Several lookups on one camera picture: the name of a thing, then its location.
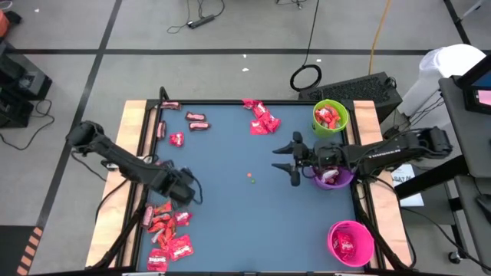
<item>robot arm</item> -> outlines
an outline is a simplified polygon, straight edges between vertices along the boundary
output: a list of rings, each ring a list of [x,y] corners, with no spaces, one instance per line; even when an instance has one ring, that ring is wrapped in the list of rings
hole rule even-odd
[[[148,185],[163,196],[169,196],[179,205],[189,205],[195,191],[189,187],[193,181],[188,169],[167,169],[146,164],[133,154],[117,146],[104,135],[102,126],[84,121],[67,136],[67,143],[79,153],[97,153],[119,166],[120,173],[130,181]]]
[[[313,149],[309,149],[299,132],[293,133],[293,141],[276,154],[292,154],[295,163],[272,164],[290,174],[293,186],[300,184],[298,169],[313,166],[322,171],[328,166],[344,166],[358,177],[380,172],[388,166],[394,166],[421,157],[442,159],[452,152],[452,146],[445,131],[437,127],[410,130],[399,133],[393,138],[365,146],[340,145],[327,140],[319,140]]]

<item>black floor stripe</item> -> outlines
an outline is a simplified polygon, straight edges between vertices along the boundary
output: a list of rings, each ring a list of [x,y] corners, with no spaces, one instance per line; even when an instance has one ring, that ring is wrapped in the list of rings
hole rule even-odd
[[[375,50],[376,55],[425,55],[432,49],[421,50]],[[125,55],[206,55],[206,54],[305,54],[307,49],[262,48],[262,49],[104,49],[102,54]],[[311,54],[326,55],[369,55],[370,49],[311,49]],[[10,49],[15,54],[99,54],[97,49]]]
[[[98,49],[5,49],[7,54],[98,54]]]
[[[71,123],[71,129],[77,126],[84,115],[85,108],[87,107],[87,102],[89,100],[89,96],[92,92],[92,87],[94,86],[94,82],[99,71],[99,67],[101,66],[102,57],[104,56],[104,49],[107,46],[109,41],[110,33],[113,30],[114,22],[116,21],[117,13],[120,10],[122,0],[116,0],[114,3],[113,11],[110,14],[109,22],[107,23],[106,30],[104,31],[104,35],[102,37],[101,44],[99,45],[99,49],[97,50],[97,55],[94,59],[94,63],[91,68],[91,72],[87,78],[87,83],[85,84],[84,92],[80,98],[78,103],[77,111],[75,112],[74,119]],[[53,179],[51,180],[51,184],[48,189],[48,194],[46,195],[46,199],[44,200],[43,206],[41,208],[41,212],[39,213],[37,226],[44,228],[48,221],[48,217],[51,213],[51,208],[53,207],[54,198],[58,192],[58,188],[60,187],[61,178],[63,177],[64,170],[67,166],[68,158],[70,157],[71,147],[67,144],[64,145],[63,151],[61,153],[61,157],[58,160],[58,164],[56,165],[56,170],[54,171]]]
[[[443,0],[445,2],[445,6],[450,13],[450,17],[452,18],[452,22],[455,24],[457,31],[459,32],[460,39],[464,44],[470,45],[469,37],[467,37],[466,31],[463,29],[462,22],[458,22],[459,16],[457,15],[455,8],[450,0]]]

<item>black cable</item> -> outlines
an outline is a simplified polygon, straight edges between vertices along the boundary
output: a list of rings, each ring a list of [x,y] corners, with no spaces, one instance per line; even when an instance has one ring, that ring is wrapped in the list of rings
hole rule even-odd
[[[219,17],[223,13],[223,11],[225,11],[225,2],[222,0],[222,10],[217,15],[215,15],[215,17]]]
[[[477,186],[476,181],[474,180],[473,182],[474,182],[474,186],[475,186],[475,187],[476,187],[476,189],[477,189],[477,192],[479,193],[479,195],[480,195],[480,196],[482,196],[483,194],[481,193],[481,190],[479,190],[479,187]]]
[[[194,181],[196,181],[196,184],[198,184],[198,188],[199,188],[199,201],[193,199],[193,201],[197,204],[197,205],[202,205],[203,204],[203,188],[201,187],[201,183],[199,183],[199,180],[195,177],[195,176],[192,176]]]
[[[297,71],[295,71],[293,73],[293,75],[290,77],[290,87],[297,92],[317,87],[321,83],[321,79],[322,79],[322,70],[319,66],[317,66],[315,64],[306,65],[307,60],[308,60],[308,55],[310,54],[310,46],[312,43],[312,36],[314,35],[315,21],[317,19],[317,11],[319,9],[319,2],[320,2],[320,0],[317,0],[317,5],[315,6],[314,21],[312,22],[312,29],[311,29],[311,33],[310,33],[310,38],[308,39],[308,47],[307,47],[307,54],[305,55],[305,61],[304,61],[303,65]],[[300,72],[302,72],[303,70],[305,70],[307,68],[312,68],[312,69],[317,71],[317,79],[314,81],[314,83],[312,83],[311,85],[309,85],[307,87],[303,87],[303,88],[296,87],[295,86],[295,78],[297,77],[298,74],[300,74]]]
[[[382,183],[383,183],[383,184],[385,184],[387,187],[389,187],[389,188],[392,190],[392,192],[394,192],[394,194],[395,194],[395,195],[396,195],[396,197],[397,197],[397,202],[398,202],[398,204],[399,204],[399,208],[400,208],[400,209],[405,210],[405,211],[408,211],[408,212],[412,212],[412,213],[417,214],[417,215],[420,215],[420,216],[424,217],[425,219],[427,219],[429,222],[433,223],[433,224],[434,224],[434,225],[435,225],[435,226],[436,226],[436,227],[437,227],[437,228],[438,228],[438,229],[439,229],[439,230],[442,232],[442,234],[445,236],[445,238],[447,238],[447,240],[448,240],[448,241],[449,241],[449,242],[450,242],[452,245],[454,245],[455,247],[457,247],[457,249],[459,249],[459,252],[462,252],[462,253],[463,253],[463,254],[464,254],[464,255],[465,255],[465,256],[466,256],[466,257],[467,257],[469,260],[471,260],[471,261],[475,262],[476,264],[478,264],[479,266],[481,266],[481,268],[485,268],[485,269],[487,269],[487,270],[491,271],[491,268],[490,268],[489,266],[485,265],[485,264],[484,264],[484,263],[482,263],[481,261],[479,261],[479,260],[477,260],[476,258],[474,258],[473,256],[471,256],[471,255],[470,255],[470,254],[469,254],[467,251],[465,251],[465,250],[464,250],[464,249],[463,249],[463,248],[462,248],[460,245],[458,245],[456,242],[454,242],[454,241],[453,241],[453,240],[452,240],[452,239],[451,239],[451,238],[450,238],[450,237],[449,237],[449,236],[446,234],[446,232],[445,232],[445,231],[444,231],[444,230],[443,230],[443,229],[442,229],[442,228],[441,228],[441,227],[440,227],[440,226],[439,226],[439,225],[438,225],[438,224],[437,224],[437,223],[436,223],[436,222],[435,222],[433,219],[428,218],[427,216],[425,216],[425,215],[423,215],[423,214],[421,214],[421,213],[419,213],[419,212],[416,212],[416,211],[414,211],[414,210],[408,209],[408,208],[406,208],[406,207],[401,207],[401,206],[400,206],[400,199],[399,199],[399,195],[397,194],[396,190],[394,189],[394,187],[393,187],[391,184],[389,184],[389,183],[388,183],[388,182],[386,182],[385,180],[380,179],[379,177],[376,177],[376,176],[372,176],[372,178],[374,178],[374,179],[376,179],[376,180],[378,180],[378,181],[382,182]]]
[[[401,209],[402,207],[400,206],[400,199],[399,199],[399,195],[397,194],[396,190],[394,189],[394,187],[389,184],[387,181],[377,177],[377,176],[370,176],[372,179],[374,180],[377,180],[383,184],[385,184],[385,186],[387,186],[396,196],[396,199],[397,199],[397,204],[399,205],[399,209]],[[414,268],[414,266],[416,265],[417,263],[417,256],[416,256],[416,250],[414,250],[414,246],[413,246],[413,242],[411,241],[411,239],[409,238],[409,235],[407,234],[407,231],[406,231],[406,226],[404,225],[404,222],[403,223],[403,227],[404,227],[404,234],[406,235],[406,239],[407,239],[407,243],[409,244],[409,248],[411,250],[411,253],[413,254],[413,261],[411,262],[409,268]]]
[[[204,16],[203,16],[203,2],[205,0],[197,0],[197,1],[198,1],[198,4],[199,4],[198,5],[198,16],[199,16],[199,18],[204,18]]]
[[[395,129],[399,129],[399,127],[405,125],[406,123],[411,123],[411,120],[413,120],[413,122],[415,120],[417,120],[424,112],[426,112],[428,109],[430,109],[431,107],[433,107],[435,104],[438,104],[438,102],[440,101],[442,97],[439,97],[435,102],[433,102],[431,105],[429,105],[428,107],[426,107],[424,110],[422,111],[418,111],[416,113],[414,113],[412,116],[409,117],[409,119],[407,120],[407,122],[404,122],[400,125],[397,125],[397,126],[394,126]]]
[[[465,251],[460,245],[458,245],[451,237],[449,237],[449,235],[446,234],[446,232],[441,228],[441,226],[439,226],[433,219],[431,218],[428,218],[427,216],[419,213],[419,212],[416,212],[414,210],[411,210],[411,209],[408,209],[408,208],[405,208],[405,207],[402,207],[402,209],[404,211],[408,211],[408,212],[412,212],[416,215],[420,215],[422,217],[424,217],[425,219],[427,219],[429,222],[433,223],[437,228],[438,230],[440,230],[440,232],[442,232],[442,234],[445,236],[445,238],[447,238],[447,240],[453,245],[455,246],[457,249],[459,249],[459,252],[460,253],[463,253],[469,260],[475,262],[476,264],[478,264],[481,268],[485,268],[489,271],[491,271],[491,267],[485,265],[484,263],[482,263],[481,261],[479,261],[478,259],[474,258],[473,256],[471,256],[467,251]]]
[[[399,129],[399,127],[405,125],[406,123],[409,123],[409,126],[406,126],[404,128],[404,130],[406,130],[408,127],[411,127],[413,125],[415,125],[416,123],[418,123],[421,119],[423,119],[429,112],[433,111],[435,108],[437,107],[440,107],[442,106],[445,102],[442,101],[440,102],[440,100],[442,100],[443,98],[442,97],[439,97],[437,100],[435,100],[431,105],[429,105],[428,107],[426,107],[425,109],[423,109],[422,111],[418,111],[416,112],[415,114],[413,114],[413,116],[411,116],[409,118],[409,120],[407,122],[404,122],[398,126],[396,126],[397,129]]]
[[[121,189],[121,187],[124,186],[124,184],[128,181],[128,179],[125,179],[120,185],[116,186],[112,191],[110,191],[102,200],[101,203],[99,203],[99,206],[97,207],[97,210],[95,212],[95,222],[97,222],[97,217],[99,216],[99,211],[102,208],[102,205],[106,202],[106,199],[108,199],[112,194],[114,194],[118,189]]]
[[[428,110],[422,117],[420,117],[419,120],[414,119],[413,122],[411,122],[411,125],[407,126],[406,128],[408,128],[410,126],[416,126],[426,115],[428,115],[431,111],[437,109],[438,107],[443,106],[444,103],[445,102],[438,103],[435,107],[433,107],[432,109]]]
[[[171,35],[174,35],[174,34],[177,34],[182,28],[186,27],[187,26],[187,23],[189,22],[189,20],[191,19],[191,10],[189,8],[189,0],[186,0],[187,2],[187,19],[186,19],[186,23],[184,23],[183,25],[181,26],[170,26],[168,29],[167,29],[167,34],[171,34]],[[173,28],[176,28],[177,31],[170,31],[170,29],[173,29]]]
[[[78,159],[76,156],[75,156],[75,153],[78,153],[76,151],[72,151],[70,153],[71,155],[71,158],[75,159],[75,161],[79,162],[80,164],[82,164],[84,167],[86,167],[91,173],[93,173],[95,176],[97,176],[99,179],[101,179],[102,181],[106,182],[107,180],[102,177],[100,174],[98,174],[96,171],[94,171],[91,167],[89,167],[89,165],[86,164],[86,162]]]
[[[38,108],[39,108],[39,104],[40,104],[40,103],[42,103],[42,102],[45,102],[45,101],[49,103],[49,106],[48,106],[48,109],[46,110],[46,112],[44,112],[44,113],[43,113],[43,112],[39,111],[39,109],[38,109]],[[50,115],[50,114],[49,114],[49,112],[51,111],[51,106],[52,106],[52,105],[53,105],[53,102],[52,102],[52,101],[50,101],[50,100],[48,100],[48,99],[40,100],[40,101],[38,101],[38,103],[36,104],[36,106],[35,106],[35,110],[36,110],[36,112],[38,112],[38,113],[39,113],[39,114],[41,114],[41,115],[39,115],[39,116],[37,116],[37,115],[31,115],[31,117],[34,117],[34,118],[44,118],[44,117],[50,117],[50,118],[51,118],[51,121],[47,122],[47,123],[46,123],[44,126],[41,126],[40,128],[38,128],[38,130],[36,130],[36,132],[34,132],[34,134],[32,135],[31,139],[29,140],[29,142],[28,142],[28,144],[27,144],[26,146],[24,146],[24,147],[19,147],[19,146],[16,146],[16,145],[14,145],[14,144],[12,144],[12,143],[10,143],[10,142],[7,142],[7,141],[5,140],[5,138],[3,137],[3,134],[1,134],[1,133],[0,133],[0,138],[2,139],[2,142],[3,142],[3,143],[5,143],[5,144],[6,144],[6,145],[8,145],[8,146],[13,147],[13,148],[14,148],[14,149],[16,149],[16,150],[19,150],[19,151],[26,150],[26,149],[27,149],[27,148],[28,148],[28,147],[31,145],[31,143],[32,143],[32,141],[34,140],[34,138],[36,137],[36,135],[38,135],[38,133],[39,133],[39,132],[40,132],[42,129],[44,129],[45,127],[49,127],[50,125],[52,125],[52,124],[54,123],[54,117],[53,117],[52,115]]]
[[[280,2],[278,2],[278,3],[276,3],[276,4],[277,4],[277,5],[293,5],[293,4],[298,5],[298,4],[303,3],[303,2],[306,2],[306,1],[307,1],[307,0],[290,0],[290,2],[289,2],[289,3],[280,3]]]

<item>table leg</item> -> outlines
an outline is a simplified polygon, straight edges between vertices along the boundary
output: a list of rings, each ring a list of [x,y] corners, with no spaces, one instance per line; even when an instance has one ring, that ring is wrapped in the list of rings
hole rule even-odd
[[[466,160],[462,155],[453,158],[444,164],[431,169],[413,179],[395,187],[397,195],[400,199],[405,199],[415,195],[433,186],[439,185],[442,182],[453,179],[457,175],[465,175],[469,173]]]

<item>cable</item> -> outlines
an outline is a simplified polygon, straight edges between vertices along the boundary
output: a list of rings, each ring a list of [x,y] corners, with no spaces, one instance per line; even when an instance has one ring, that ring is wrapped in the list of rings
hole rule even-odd
[[[297,92],[317,87],[321,83],[321,79],[322,79],[322,70],[319,66],[317,66],[315,64],[305,65],[305,64],[307,64],[308,55],[310,54],[310,46],[312,43],[312,36],[314,35],[315,21],[317,20],[317,11],[319,9],[319,2],[320,2],[320,0],[317,0],[317,5],[315,6],[314,21],[312,22],[312,29],[311,29],[311,33],[310,33],[310,38],[308,39],[307,54],[305,55],[304,64],[297,71],[295,71],[293,73],[293,75],[290,77],[290,87]],[[297,77],[297,75],[300,72],[302,72],[303,70],[305,70],[307,68],[312,68],[312,69],[317,71],[317,79],[314,81],[314,83],[312,83],[311,85],[309,85],[307,87],[303,87],[303,88],[296,87],[295,86],[295,78]]]
[[[427,219],[429,222],[433,223],[437,228],[438,230],[440,230],[440,232],[442,232],[442,234],[445,236],[445,238],[447,238],[447,240],[453,245],[455,246],[457,249],[459,249],[459,253],[463,253],[469,260],[475,262],[476,264],[478,264],[481,268],[485,268],[489,271],[491,271],[491,267],[485,265],[484,263],[482,263],[481,261],[479,261],[478,259],[474,258],[473,256],[471,256],[467,251],[465,251],[460,245],[458,245],[451,237],[449,237],[449,235],[446,234],[446,232],[441,228],[441,226],[439,226],[433,219],[431,218],[428,218],[427,216],[419,213],[419,212],[416,212],[414,210],[411,210],[411,209],[408,209],[408,208],[405,208],[405,207],[402,207],[402,209],[404,211],[408,211],[408,212],[412,212],[416,215],[420,215],[422,217],[424,217],[425,219]]]
[[[384,13],[382,14],[381,22],[378,24],[377,33],[375,33],[374,43],[371,45],[370,64],[368,65],[368,74],[371,74],[371,68],[373,66],[373,59],[374,59],[374,52],[375,52],[375,45],[377,45],[378,35],[381,33],[382,25],[384,25],[385,16],[387,15],[387,12],[389,11],[389,7],[390,7],[391,3],[392,3],[392,0],[387,0],[387,3],[385,4]]]
[[[199,201],[193,199],[193,201],[197,204],[197,205],[202,205],[203,204],[203,188],[201,187],[201,183],[199,183],[199,180],[191,175],[194,179],[194,181],[196,181],[196,184],[198,184],[198,188],[199,188]]]
[[[184,27],[187,26],[187,23],[191,19],[191,10],[189,8],[189,0],[186,0],[186,2],[187,2],[187,19],[186,19],[186,23],[184,23],[184,25],[181,25],[181,26],[170,26],[167,29],[167,34],[171,34],[171,35],[177,34],[182,28],[184,28]]]
[[[444,103],[445,103],[444,101],[439,102],[435,107],[431,108],[422,117],[420,117],[419,120],[414,119],[413,122],[411,122],[411,125],[406,126],[406,128],[404,128],[404,129],[407,129],[408,127],[411,127],[411,126],[416,126],[426,115],[428,115],[431,111],[437,109],[438,107],[443,106]]]
[[[400,199],[399,199],[399,195],[397,194],[396,190],[394,189],[394,187],[389,184],[387,181],[377,177],[377,176],[370,176],[372,179],[375,179],[381,183],[383,183],[387,188],[389,188],[396,196],[396,199],[397,199],[397,204],[399,205],[399,209],[401,209],[402,207],[400,206]],[[407,243],[409,244],[409,248],[411,250],[411,253],[413,255],[413,261],[411,262],[411,264],[409,265],[409,268],[414,268],[414,266],[416,265],[417,263],[417,256],[416,256],[416,250],[414,250],[414,246],[413,246],[413,242],[411,241],[411,239],[409,238],[409,235],[407,234],[407,231],[406,231],[406,226],[404,225],[404,222],[403,223],[403,227],[404,227],[404,234],[406,235],[406,239],[407,239]]]
[[[289,3],[280,3],[280,2],[277,2],[276,4],[277,5],[293,5],[293,4],[296,4],[296,5],[299,5],[300,3],[303,3],[303,2],[306,2],[307,0],[290,0]]]
[[[7,3],[7,2],[8,2],[8,5],[6,7],[0,8],[2,11],[3,10],[6,10],[6,9],[9,9],[10,7],[12,7],[12,4],[13,4],[12,1],[2,1],[2,2],[0,2],[0,5],[3,5],[3,3]]]
[[[106,202],[106,199],[108,199],[112,194],[114,194],[118,189],[121,189],[123,185],[128,181],[128,179],[125,179],[120,185],[116,186],[112,191],[110,191],[102,200],[101,203],[99,203],[99,206],[97,207],[97,210],[95,212],[95,222],[97,222],[97,217],[99,216],[99,211],[102,208],[102,205]]]
[[[70,153],[71,157],[73,159],[75,159],[75,161],[79,162],[80,164],[82,164],[84,167],[86,167],[91,173],[93,173],[95,176],[97,176],[99,179],[101,179],[102,181],[106,182],[107,180],[102,177],[100,174],[98,174],[96,171],[94,171],[91,167],[89,167],[89,165],[87,165],[84,161],[78,159],[76,156],[75,156],[75,153],[78,153],[76,151],[72,151]]]
[[[46,112],[44,112],[44,113],[43,113],[43,112],[39,111],[39,109],[38,109],[38,108],[39,108],[39,104],[40,104],[40,103],[42,103],[42,102],[45,102],[45,101],[49,103],[49,106],[48,106],[48,109],[46,110]],[[44,129],[45,127],[48,127],[48,126],[50,126],[50,125],[52,125],[52,124],[54,123],[54,117],[53,117],[52,115],[50,115],[50,114],[49,114],[49,112],[51,111],[51,106],[52,106],[52,105],[53,105],[53,102],[52,102],[52,101],[50,101],[50,100],[48,100],[48,99],[40,100],[40,101],[38,101],[38,103],[36,104],[36,106],[35,106],[35,110],[36,110],[36,112],[38,112],[38,113],[39,113],[39,114],[41,114],[41,115],[39,115],[39,116],[37,116],[37,115],[31,115],[31,117],[34,117],[34,118],[44,118],[44,117],[50,117],[50,118],[51,118],[51,121],[50,121],[50,122],[47,122],[47,123],[46,123],[44,126],[41,126],[40,128],[38,128],[38,130],[36,130],[36,132],[34,132],[34,135],[32,135],[31,139],[29,140],[29,142],[28,142],[28,144],[27,144],[26,146],[24,146],[24,147],[19,147],[19,146],[16,146],[16,145],[14,145],[14,144],[12,144],[12,143],[10,143],[10,142],[7,142],[7,141],[5,140],[5,138],[3,137],[3,134],[1,134],[1,133],[0,133],[0,139],[2,139],[2,142],[3,142],[3,143],[5,143],[5,144],[6,144],[6,145],[8,145],[8,146],[13,147],[13,148],[14,148],[14,149],[16,149],[16,150],[19,150],[19,151],[26,150],[26,149],[27,149],[27,148],[28,148],[28,147],[31,145],[31,143],[32,143],[32,141],[34,140],[34,138],[36,137],[36,135],[38,135],[38,133],[39,133],[39,132],[40,132],[42,129]]]
[[[481,266],[481,268],[485,268],[489,271],[491,271],[491,268],[487,265],[485,265],[484,263],[482,263],[481,261],[477,260],[476,258],[474,258],[473,256],[471,256],[467,251],[465,251],[460,245],[458,245],[454,240],[452,240],[447,234],[446,232],[431,218],[428,218],[427,216],[419,213],[419,212],[416,212],[414,210],[411,210],[411,209],[408,209],[406,207],[401,207],[400,206],[400,199],[399,199],[399,195],[397,194],[396,190],[394,189],[394,187],[389,184],[388,182],[386,182],[385,180],[383,179],[380,179],[379,177],[376,177],[376,176],[371,176],[373,179],[376,179],[377,181],[379,182],[382,182],[383,184],[385,184],[387,187],[389,187],[395,194],[395,196],[397,197],[397,202],[399,204],[399,208],[404,210],[404,211],[408,211],[408,212],[412,212],[414,214],[417,214],[417,215],[420,215],[422,217],[424,217],[425,219],[427,219],[429,222],[433,223],[441,232],[442,234],[445,236],[445,238],[447,238],[447,240],[452,244],[454,245],[457,249],[459,249],[459,252],[463,253],[469,260],[475,262],[476,264],[478,264],[479,266]]]
[[[479,193],[479,195],[480,195],[480,196],[482,196],[483,194],[481,193],[481,190],[480,190],[480,189],[479,189],[479,187],[477,186],[476,181],[474,181],[474,186],[476,187],[477,192]]]
[[[203,3],[204,3],[205,0],[197,0],[197,1],[198,1],[198,4],[199,4],[199,6],[198,6],[198,16],[199,16],[199,18],[205,18],[205,16],[203,16]],[[221,1],[222,1],[222,10],[217,15],[214,15],[215,18],[219,17],[223,13],[223,11],[225,11],[225,2],[223,0],[221,0]]]
[[[406,123],[409,123],[409,124],[410,124],[410,125],[409,125],[409,127],[410,127],[410,126],[411,126],[411,125],[412,125],[412,124],[413,124],[413,123],[414,123],[416,120],[418,120],[418,119],[422,119],[422,118],[421,118],[421,116],[422,116],[422,115],[426,116],[426,114],[428,114],[430,111],[434,110],[434,109],[435,109],[435,108],[437,108],[437,107],[442,106],[444,102],[440,102],[440,100],[441,100],[441,99],[443,99],[443,98],[442,98],[442,97],[439,97],[437,100],[435,100],[435,101],[434,101],[432,104],[430,104],[428,107],[426,107],[426,108],[425,108],[425,109],[423,109],[422,111],[418,111],[418,112],[416,112],[415,114],[413,114],[413,115],[412,115],[412,116],[409,118],[409,120],[408,120],[407,122],[404,122],[404,123],[402,123],[402,124],[400,124],[400,125],[397,125],[397,126],[395,126],[395,128],[396,128],[396,129],[399,129],[399,127],[401,127],[401,126],[405,125]]]

